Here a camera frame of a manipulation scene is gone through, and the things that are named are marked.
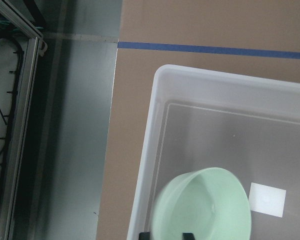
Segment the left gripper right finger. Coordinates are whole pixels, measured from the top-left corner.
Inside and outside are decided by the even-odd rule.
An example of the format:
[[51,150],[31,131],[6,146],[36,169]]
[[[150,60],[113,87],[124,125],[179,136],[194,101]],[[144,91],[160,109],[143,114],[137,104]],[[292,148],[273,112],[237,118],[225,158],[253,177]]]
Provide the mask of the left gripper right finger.
[[195,236],[191,232],[182,233],[182,240],[195,240]]

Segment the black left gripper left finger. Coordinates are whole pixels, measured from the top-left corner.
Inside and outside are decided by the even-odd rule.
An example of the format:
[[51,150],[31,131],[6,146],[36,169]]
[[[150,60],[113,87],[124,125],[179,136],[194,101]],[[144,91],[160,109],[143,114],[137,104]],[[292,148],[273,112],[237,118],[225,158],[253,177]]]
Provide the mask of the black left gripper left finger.
[[138,234],[138,240],[150,240],[151,233],[150,232],[140,232]]

